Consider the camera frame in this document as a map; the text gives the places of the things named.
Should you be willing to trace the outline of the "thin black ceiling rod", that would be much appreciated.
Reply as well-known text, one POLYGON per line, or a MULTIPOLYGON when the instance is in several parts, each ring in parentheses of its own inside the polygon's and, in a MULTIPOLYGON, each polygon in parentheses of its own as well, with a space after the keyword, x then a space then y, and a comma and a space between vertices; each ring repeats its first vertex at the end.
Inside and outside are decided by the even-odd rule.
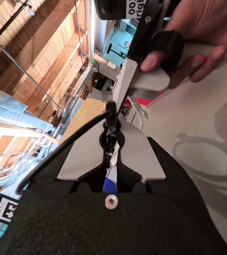
POLYGON ((53 100, 53 98, 18 64, 18 62, 0 45, 0 50, 50 99, 55 106, 60 109, 60 106, 53 100))

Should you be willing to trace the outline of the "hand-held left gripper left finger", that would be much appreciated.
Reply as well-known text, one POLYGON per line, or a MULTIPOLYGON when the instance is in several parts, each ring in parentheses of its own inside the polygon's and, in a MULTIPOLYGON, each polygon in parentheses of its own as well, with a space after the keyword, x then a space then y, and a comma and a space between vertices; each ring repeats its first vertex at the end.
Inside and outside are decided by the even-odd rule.
POLYGON ((107 172, 107 132, 105 122, 99 122, 77 139, 57 179, 79 184, 85 182, 92 192, 102 192, 107 172))

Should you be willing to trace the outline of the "blue storage bin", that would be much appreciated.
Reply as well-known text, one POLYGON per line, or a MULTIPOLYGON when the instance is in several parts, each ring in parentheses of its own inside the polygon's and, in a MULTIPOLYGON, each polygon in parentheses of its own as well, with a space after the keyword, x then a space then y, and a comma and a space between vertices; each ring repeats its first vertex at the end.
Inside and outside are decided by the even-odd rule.
POLYGON ((115 187, 114 182, 107 177, 105 177, 102 191, 107 193, 117 193, 117 189, 115 187))

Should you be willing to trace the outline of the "grey desk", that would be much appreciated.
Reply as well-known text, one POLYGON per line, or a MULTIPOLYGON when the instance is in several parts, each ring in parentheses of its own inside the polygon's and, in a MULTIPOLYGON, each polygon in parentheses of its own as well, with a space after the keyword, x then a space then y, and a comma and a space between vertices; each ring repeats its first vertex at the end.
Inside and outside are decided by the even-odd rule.
POLYGON ((190 81, 142 106, 143 132, 193 179, 227 242, 227 64, 199 83, 190 81))

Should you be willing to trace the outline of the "metal pipe cluster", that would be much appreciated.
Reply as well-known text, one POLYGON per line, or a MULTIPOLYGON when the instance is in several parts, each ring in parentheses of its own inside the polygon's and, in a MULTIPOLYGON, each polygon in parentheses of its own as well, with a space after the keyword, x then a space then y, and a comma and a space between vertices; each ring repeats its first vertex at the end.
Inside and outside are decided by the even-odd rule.
POLYGON ((44 133, 39 138, 33 138, 25 151, 17 154, 17 158, 11 166, 1 167, 0 187, 16 183, 32 164, 40 163, 52 144, 50 138, 49 135, 44 133))

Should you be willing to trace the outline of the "wooden stand with white base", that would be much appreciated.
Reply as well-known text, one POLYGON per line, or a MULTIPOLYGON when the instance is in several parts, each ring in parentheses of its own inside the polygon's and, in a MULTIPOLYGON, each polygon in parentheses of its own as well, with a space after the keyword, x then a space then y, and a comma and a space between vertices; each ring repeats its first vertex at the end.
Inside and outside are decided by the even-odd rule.
POLYGON ((73 135, 83 125, 105 111, 106 103, 96 99, 86 99, 71 120, 69 126, 59 141, 59 146, 73 135))

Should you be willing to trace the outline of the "slim metal air duct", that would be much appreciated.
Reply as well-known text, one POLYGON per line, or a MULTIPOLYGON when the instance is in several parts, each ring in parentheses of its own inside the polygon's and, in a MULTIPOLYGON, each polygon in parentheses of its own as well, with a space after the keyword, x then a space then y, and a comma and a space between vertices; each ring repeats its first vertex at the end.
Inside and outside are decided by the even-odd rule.
POLYGON ((94 0, 88 0, 87 2, 87 32, 88 32, 88 42, 89 42, 89 50, 88 50, 88 67, 86 68, 84 75, 84 81, 88 80, 88 76, 92 71, 93 63, 94 63, 94 43, 95 43, 95 2, 94 0))

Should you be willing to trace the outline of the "red storage bin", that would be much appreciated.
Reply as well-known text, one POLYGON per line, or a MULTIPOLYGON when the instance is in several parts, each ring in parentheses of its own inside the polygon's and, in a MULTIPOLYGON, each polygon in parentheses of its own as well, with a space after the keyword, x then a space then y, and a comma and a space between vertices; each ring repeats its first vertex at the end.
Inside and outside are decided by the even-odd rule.
MULTIPOLYGON (((166 90, 167 89, 165 89, 163 91, 160 91, 159 94, 156 97, 158 97, 160 94, 162 94, 166 90)), ((149 104, 153 100, 153 99, 144 99, 144 98, 137 98, 137 97, 135 97, 135 99, 138 101, 139 104, 144 105, 144 106, 146 106, 147 104, 149 104)), ((127 107, 131 106, 131 101, 128 98, 126 98, 126 101, 125 101, 124 105, 127 106, 127 107)))

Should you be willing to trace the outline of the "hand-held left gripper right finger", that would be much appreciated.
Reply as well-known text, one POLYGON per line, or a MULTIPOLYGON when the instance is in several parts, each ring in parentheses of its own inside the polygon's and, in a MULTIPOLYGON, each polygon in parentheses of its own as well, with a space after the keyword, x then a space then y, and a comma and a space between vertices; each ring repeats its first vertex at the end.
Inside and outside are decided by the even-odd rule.
POLYGON ((118 120, 117 191, 129 193, 136 183, 165 180, 166 175, 146 135, 124 119, 118 120))

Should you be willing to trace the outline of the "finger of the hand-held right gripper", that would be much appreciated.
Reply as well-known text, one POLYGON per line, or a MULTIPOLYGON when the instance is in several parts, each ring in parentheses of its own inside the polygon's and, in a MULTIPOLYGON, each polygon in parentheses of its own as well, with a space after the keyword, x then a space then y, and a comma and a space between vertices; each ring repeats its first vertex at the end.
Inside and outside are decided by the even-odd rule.
POLYGON ((119 73, 119 78, 114 85, 114 102, 116 103, 117 115, 128 96, 129 86, 137 68, 137 62, 126 58, 124 65, 119 73))

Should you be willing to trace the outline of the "large metal air duct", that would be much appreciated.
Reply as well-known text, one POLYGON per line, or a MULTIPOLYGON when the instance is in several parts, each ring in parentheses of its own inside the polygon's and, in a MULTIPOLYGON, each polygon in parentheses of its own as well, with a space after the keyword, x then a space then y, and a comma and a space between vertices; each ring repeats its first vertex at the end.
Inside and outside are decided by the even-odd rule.
POLYGON ((41 129, 48 132, 54 128, 52 124, 41 120, 29 111, 25 110, 18 114, 2 106, 0 106, 0 123, 22 128, 41 129))

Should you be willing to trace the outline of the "person's right hand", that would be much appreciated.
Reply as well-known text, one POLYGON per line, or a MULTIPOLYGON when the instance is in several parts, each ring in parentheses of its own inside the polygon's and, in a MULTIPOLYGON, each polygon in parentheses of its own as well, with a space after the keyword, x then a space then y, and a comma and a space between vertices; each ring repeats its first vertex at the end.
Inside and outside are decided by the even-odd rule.
POLYGON ((169 89, 187 77, 202 81, 227 53, 227 0, 182 0, 175 8, 164 31, 175 30, 184 40, 215 46, 205 57, 196 54, 170 73, 169 89))

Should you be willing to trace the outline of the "framed black-white marker poster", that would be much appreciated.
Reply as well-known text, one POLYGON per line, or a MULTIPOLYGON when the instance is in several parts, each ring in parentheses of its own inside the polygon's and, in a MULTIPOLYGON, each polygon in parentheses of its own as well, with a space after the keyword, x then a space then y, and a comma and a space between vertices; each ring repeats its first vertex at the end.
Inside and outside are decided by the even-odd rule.
POLYGON ((18 206, 19 200, 0 193, 0 222, 10 224, 18 206))

